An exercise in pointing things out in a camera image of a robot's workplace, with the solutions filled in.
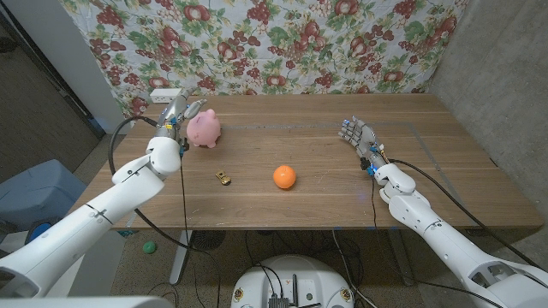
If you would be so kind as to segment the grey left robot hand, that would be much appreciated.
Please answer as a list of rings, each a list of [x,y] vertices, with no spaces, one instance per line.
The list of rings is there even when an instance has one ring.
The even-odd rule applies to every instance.
[[[181,124],[186,120],[196,117],[200,109],[207,103],[206,99],[200,99],[188,104],[189,97],[195,88],[183,90],[181,88],[155,89],[151,93],[154,103],[167,103],[158,119],[157,136],[169,137],[179,141]]]

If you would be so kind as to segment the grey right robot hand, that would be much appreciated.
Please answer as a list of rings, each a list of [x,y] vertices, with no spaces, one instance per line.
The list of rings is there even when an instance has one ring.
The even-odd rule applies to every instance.
[[[384,154],[384,145],[378,141],[372,128],[361,119],[353,116],[351,121],[344,120],[338,135],[355,148],[361,169],[370,175],[390,162]]]

